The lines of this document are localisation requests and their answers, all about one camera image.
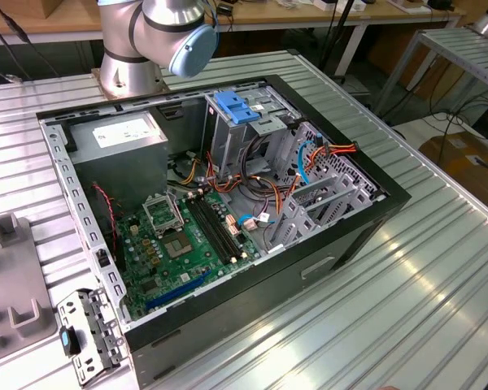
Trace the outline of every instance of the metal bracket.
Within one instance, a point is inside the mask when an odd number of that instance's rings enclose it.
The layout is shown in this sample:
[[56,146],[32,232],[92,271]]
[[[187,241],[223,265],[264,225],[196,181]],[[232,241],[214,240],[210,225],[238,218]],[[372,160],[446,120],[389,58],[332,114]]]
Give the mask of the metal bracket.
[[[114,310],[102,288],[73,292],[58,304],[58,315],[65,329],[79,335],[80,352],[72,357],[72,365],[81,387],[116,368],[128,356]],[[69,340],[66,337],[62,342],[65,347]]]

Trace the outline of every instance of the aluminum table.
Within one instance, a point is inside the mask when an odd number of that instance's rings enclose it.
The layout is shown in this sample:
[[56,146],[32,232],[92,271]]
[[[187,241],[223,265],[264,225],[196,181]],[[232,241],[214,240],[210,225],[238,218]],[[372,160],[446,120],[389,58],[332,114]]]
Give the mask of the aluminum table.
[[420,44],[429,47],[430,53],[411,80],[408,86],[409,89],[419,82],[418,80],[423,76],[437,55],[441,55],[473,76],[472,82],[468,83],[468,86],[460,94],[461,100],[469,98],[469,90],[474,86],[476,80],[488,85],[488,38],[480,36],[469,28],[419,31],[414,34],[401,59],[386,81],[374,110],[376,114],[380,114],[392,89]]
[[[412,199],[349,264],[153,388],[484,388],[485,206],[301,56],[219,58],[191,80],[164,74],[172,89],[282,76]],[[14,211],[31,222],[54,306],[96,282],[34,113],[102,100],[90,75],[0,86],[0,213]],[[126,360],[93,386],[135,387]],[[0,361],[0,389],[10,388],[78,389],[57,334]]]

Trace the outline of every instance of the cardboard box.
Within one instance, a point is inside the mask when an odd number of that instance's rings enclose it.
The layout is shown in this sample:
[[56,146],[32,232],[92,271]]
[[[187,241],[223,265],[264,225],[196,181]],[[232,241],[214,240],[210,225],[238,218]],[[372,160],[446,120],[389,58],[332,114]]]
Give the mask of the cardboard box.
[[63,0],[0,0],[0,8],[14,19],[15,15],[46,19]]
[[[426,141],[420,152],[438,161],[442,136]],[[440,167],[455,181],[488,206],[488,147],[470,132],[447,136]]]

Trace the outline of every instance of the blue cable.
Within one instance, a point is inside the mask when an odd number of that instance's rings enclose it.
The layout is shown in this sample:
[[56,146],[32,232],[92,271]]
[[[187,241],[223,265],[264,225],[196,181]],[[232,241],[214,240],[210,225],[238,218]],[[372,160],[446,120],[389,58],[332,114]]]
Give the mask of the blue cable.
[[306,172],[303,170],[303,148],[305,148],[307,144],[314,144],[314,142],[305,141],[300,145],[300,149],[298,149],[298,172],[300,172],[305,184],[309,184],[309,179],[307,178]]
[[251,215],[251,214],[244,214],[241,218],[238,219],[237,225],[238,226],[241,226],[242,223],[244,223],[244,221],[246,221],[249,218],[253,218],[253,215]]

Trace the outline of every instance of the blue drive bracket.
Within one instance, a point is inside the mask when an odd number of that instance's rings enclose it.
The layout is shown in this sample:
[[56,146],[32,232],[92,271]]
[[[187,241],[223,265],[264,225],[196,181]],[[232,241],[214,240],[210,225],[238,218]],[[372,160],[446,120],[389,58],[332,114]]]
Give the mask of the blue drive bracket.
[[248,107],[246,101],[234,91],[217,92],[214,97],[235,124],[245,124],[260,118],[260,115]]

